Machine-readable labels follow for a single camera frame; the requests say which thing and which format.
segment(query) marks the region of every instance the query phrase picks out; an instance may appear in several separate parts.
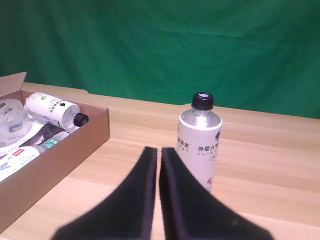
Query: cardboard box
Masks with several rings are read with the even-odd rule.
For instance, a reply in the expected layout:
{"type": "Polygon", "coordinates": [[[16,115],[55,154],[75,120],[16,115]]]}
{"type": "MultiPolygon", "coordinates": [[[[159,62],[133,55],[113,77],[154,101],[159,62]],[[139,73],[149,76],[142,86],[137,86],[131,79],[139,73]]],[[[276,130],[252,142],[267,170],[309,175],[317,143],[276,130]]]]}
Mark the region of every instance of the cardboard box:
{"type": "MultiPolygon", "coordinates": [[[[0,77],[0,100],[17,99],[24,104],[34,93],[22,88],[26,74],[0,77]]],[[[0,182],[0,233],[109,139],[106,107],[71,102],[89,116],[89,122],[0,182]]]]}

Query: green screen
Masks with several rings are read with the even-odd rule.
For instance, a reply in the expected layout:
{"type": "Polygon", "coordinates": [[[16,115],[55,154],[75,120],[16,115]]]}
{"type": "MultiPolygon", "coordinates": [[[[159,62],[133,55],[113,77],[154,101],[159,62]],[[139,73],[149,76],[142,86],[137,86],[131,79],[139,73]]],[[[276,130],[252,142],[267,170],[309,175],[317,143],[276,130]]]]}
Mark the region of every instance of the green screen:
{"type": "Polygon", "coordinates": [[[2,0],[0,74],[320,118],[319,0],[2,0]]]}

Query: wooden table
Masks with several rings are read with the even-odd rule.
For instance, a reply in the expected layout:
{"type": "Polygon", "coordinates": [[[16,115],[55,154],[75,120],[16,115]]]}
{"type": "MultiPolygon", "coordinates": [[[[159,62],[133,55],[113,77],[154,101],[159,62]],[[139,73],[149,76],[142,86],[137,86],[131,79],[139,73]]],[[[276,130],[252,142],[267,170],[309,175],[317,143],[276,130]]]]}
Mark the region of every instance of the wooden table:
{"type": "MultiPolygon", "coordinates": [[[[0,240],[49,239],[58,226],[110,194],[144,146],[175,147],[178,116],[190,108],[64,87],[23,87],[109,107],[111,138],[0,234],[0,240]]],[[[223,107],[214,111],[224,124],[212,193],[277,240],[319,240],[320,120],[223,107]]],[[[156,194],[152,239],[162,240],[158,190],[156,194]]]]}

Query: plastic bottle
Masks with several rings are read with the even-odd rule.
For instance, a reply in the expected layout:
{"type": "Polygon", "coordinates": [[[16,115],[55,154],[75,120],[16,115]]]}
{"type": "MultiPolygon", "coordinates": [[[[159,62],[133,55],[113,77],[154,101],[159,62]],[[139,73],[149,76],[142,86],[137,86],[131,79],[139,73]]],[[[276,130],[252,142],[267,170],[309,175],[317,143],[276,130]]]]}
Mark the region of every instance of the plastic bottle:
{"type": "Polygon", "coordinates": [[[89,121],[89,117],[80,113],[80,108],[75,103],[42,92],[28,97],[25,100],[25,109],[36,120],[69,131],[74,131],[89,121]]]}
{"type": "Polygon", "coordinates": [[[17,151],[4,156],[0,159],[0,182],[69,135],[69,132],[62,131],[41,145],[22,146],[17,151]]]}
{"type": "Polygon", "coordinates": [[[195,93],[191,106],[179,116],[176,151],[198,182],[211,192],[222,120],[212,112],[214,96],[210,93],[195,93]]]}
{"type": "Polygon", "coordinates": [[[45,151],[47,151],[49,148],[52,148],[54,145],[56,145],[62,139],[65,139],[66,137],[68,137],[69,135],[70,135],[69,132],[62,131],[62,132],[59,132],[58,134],[54,135],[53,137],[51,137],[50,139],[48,139],[44,143],[42,143],[40,145],[33,146],[33,147],[36,148],[39,151],[39,153],[42,154],[45,151]]]}

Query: foam pad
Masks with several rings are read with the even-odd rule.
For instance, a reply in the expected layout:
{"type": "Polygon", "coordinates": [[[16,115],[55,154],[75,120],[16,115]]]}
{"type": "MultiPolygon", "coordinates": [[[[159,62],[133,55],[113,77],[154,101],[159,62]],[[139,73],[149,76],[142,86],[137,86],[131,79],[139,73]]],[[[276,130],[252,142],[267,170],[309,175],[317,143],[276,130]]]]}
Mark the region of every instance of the foam pad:
{"type": "Polygon", "coordinates": [[[159,187],[166,240],[273,239],[203,188],[174,148],[162,149],[159,187]]]}
{"type": "Polygon", "coordinates": [[[145,147],[123,182],[99,205],[59,228],[52,240],[149,240],[157,149],[145,147]]]}

